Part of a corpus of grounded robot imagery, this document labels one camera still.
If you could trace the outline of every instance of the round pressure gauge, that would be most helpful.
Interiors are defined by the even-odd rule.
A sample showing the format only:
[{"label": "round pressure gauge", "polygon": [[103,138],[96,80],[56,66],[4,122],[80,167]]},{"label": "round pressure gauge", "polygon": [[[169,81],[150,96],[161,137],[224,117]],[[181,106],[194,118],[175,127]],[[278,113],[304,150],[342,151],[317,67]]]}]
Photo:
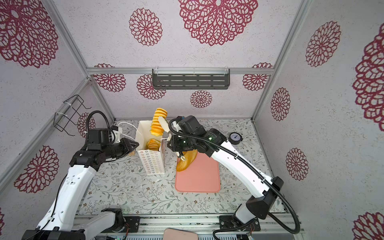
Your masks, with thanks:
[{"label": "round pressure gauge", "polygon": [[240,135],[240,133],[232,132],[229,134],[228,140],[230,143],[238,145],[243,140],[243,137]]}]

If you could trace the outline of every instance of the black wire rack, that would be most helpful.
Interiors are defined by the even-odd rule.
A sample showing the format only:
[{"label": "black wire rack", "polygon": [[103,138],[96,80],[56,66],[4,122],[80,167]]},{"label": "black wire rack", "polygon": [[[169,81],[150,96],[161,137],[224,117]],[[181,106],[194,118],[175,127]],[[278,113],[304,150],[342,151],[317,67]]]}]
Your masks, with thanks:
[{"label": "black wire rack", "polygon": [[[80,103],[80,105],[77,107],[77,108],[74,108],[73,107],[73,105],[76,103],[76,101],[78,101],[79,103]],[[69,106],[70,106],[70,108],[68,108],[64,113],[55,113],[55,116],[53,117],[53,126],[57,129],[57,130],[59,130],[60,132],[66,132],[69,136],[75,136],[75,135],[72,135],[72,134],[69,134],[68,132],[67,132],[67,130],[65,130],[65,128],[67,127],[67,125],[71,122],[71,123],[73,123],[74,125],[78,125],[77,123],[74,123],[73,121],[72,121],[72,118],[73,118],[73,116],[74,115],[79,115],[79,116],[81,116],[81,114],[78,112],[78,110],[79,110],[79,108],[81,107],[81,106],[83,106],[85,109],[91,109],[92,107],[90,107],[90,108],[86,108],[85,106],[84,106],[84,100],[78,95],[78,94],[76,94],[76,95],[73,95],[72,97],[70,97],[70,98],[68,98],[67,100],[65,100],[63,103],[66,103],[66,104],[68,104]],[[72,114],[72,116],[71,117],[68,117],[68,115],[66,114],[66,112],[69,110],[69,109],[73,109],[74,110],[74,113]],[[66,124],[64,125],[64,127],[63,126],[61,126],[60,124],[59,124],[59,122],[61,121],[61,119],[62,119],[62,117],[65,117],[66,119],[68,119],[68,122],[66,122]]]}]

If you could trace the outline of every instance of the pink tray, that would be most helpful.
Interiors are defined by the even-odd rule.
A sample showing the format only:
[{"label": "pink tray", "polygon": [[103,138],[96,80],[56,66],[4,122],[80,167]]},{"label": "pink tray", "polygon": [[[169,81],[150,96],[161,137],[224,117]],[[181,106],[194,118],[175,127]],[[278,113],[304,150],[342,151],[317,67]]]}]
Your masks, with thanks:
[{"label": "pink tray", "polygon": [[218,162],[204,153],[198,153],[186,170],[176,172],[175,189],[178,192],[219,192]]}]

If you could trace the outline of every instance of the red flower pattern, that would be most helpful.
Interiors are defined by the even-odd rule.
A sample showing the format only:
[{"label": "red flower pattern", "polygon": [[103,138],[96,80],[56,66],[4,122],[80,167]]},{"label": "red flower pattern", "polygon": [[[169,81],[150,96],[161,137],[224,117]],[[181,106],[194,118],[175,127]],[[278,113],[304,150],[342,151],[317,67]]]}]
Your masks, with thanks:
[{"label": "red flower pattern", "polygon": [[[253,66],[253,68],[272,68],[270,63],[259,63]],[[264,88],[269,76],[268,74],[246,74],[243,76],[243,85],[246,89],[251,91],[257,91]]]},{"label": "red flower pattern", "polygon": [[355,70],[355,103],[364,109],[364,118],[377,122],[384,131],[384,23],[379,34],[365,46],[364,56]]},{"label": "red flower pattern", "polygon": [[364,215],[359,215],[353,223],[354,240],[384,239],[384,216],[381,213],[366,212]]},{"label": "red flower pattern", "polygon": [[296,180],[303,180],[308,174],[308,161],[304,153],[297,148],[292,148],[285,159],[289,174]]},{"label": "red flower pattern", "polygon": [[1,208],[0,208],[0,236],[1,236],[1,230],[3,230],[3,226],[4,226],[4,214],[2,214],[1,212]]},{"label": "red flower pattern", "polygon": [[[96,68],[114,68],[105,63],[97,64]],[[110,92],[120,92],[125,88],[125,78],[123,74],[94,74],[93,77],[98,85]]]},{"label": "red flower pattern", "polygon": [[252,21],[257,0],[179,0],[184,28],[200,43],[223,45]]},{"label": "red flower pattern", "polygon": [[136,85],[141,95],[152,100],[162,98],[167,92],[166,90],[156,90],[153,88],[152,74],[140,76]]},{"label": "red flower pattern", "polygon": [[205,90],[198,90],[192,93],[190,101],[197,108],[205,108],[212,102],[212,95]]},{"label": "red flower pattern", "polygon": [[49,65],[58,35],[38,0],[0,1],[0,52],[23,67]]},{"label": "red flower pattern", "polygon": [[306,50],[306,61],[312,67],[327,62],[340,42],[340,26],[330,21],[319,27],[311,37]]},{"label": "red flower pattern", "polygon": [[271,101],[271,113],[276,121],[283,120],[291,107],[291,100],[287,89],[279,88],[273,94]]},{"label": "red flower pattern", "polygon": [[148,9],[136,9],[129,19],[133,37],[145,46],[153,46],[160,41],[163,29],[156,15]]},{"label": "red flower pattern", "polygon": [[[88,116],[89,116],[89,113],[83,113],[82,115],[79,116],[79,119],[77,120],[77,130],[79,131],[82,137],[86,137],[85,132],[87,129],[86,122],[87,122]],[[89,129],[92,129],[95,127],[96,127],[95,119],[91,117],[91,119],[89,120]]]},{"label": "red flower pattern", "polygon": [[49,146],[43,146],[13,185],[21,192],[37,193],[55,179],[58,168],[59,159],[55,151]]}]

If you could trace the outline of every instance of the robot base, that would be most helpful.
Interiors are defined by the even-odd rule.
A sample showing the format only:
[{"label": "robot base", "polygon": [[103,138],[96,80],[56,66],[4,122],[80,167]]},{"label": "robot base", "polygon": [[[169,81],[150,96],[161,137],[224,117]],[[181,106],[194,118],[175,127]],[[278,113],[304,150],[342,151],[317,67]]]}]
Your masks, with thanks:
[{"label": "robot base", "polygon": [[[235,228],[235,227],[238,227],[238,226],[242,225],[242,223],[241,224],[236,223],[233,220],[232,216],[223,215],[223,216],[219,216],[218,219],[219,219],[219,223],[220,223],[220,229],[231,229],[231,228]],[[239,229],[239,231],[250,232],[251,231],[251,226],[252,226],[252,231],[254,231],[254,232],[258,232],[258,231],[261,230],[258,218],[255,218],[252,221],[252,223],[253,223],[253,226],[255,226],[255,229],[253,229],[253,226],[250,223],[249,225],[245,226],[244,228]]]}]

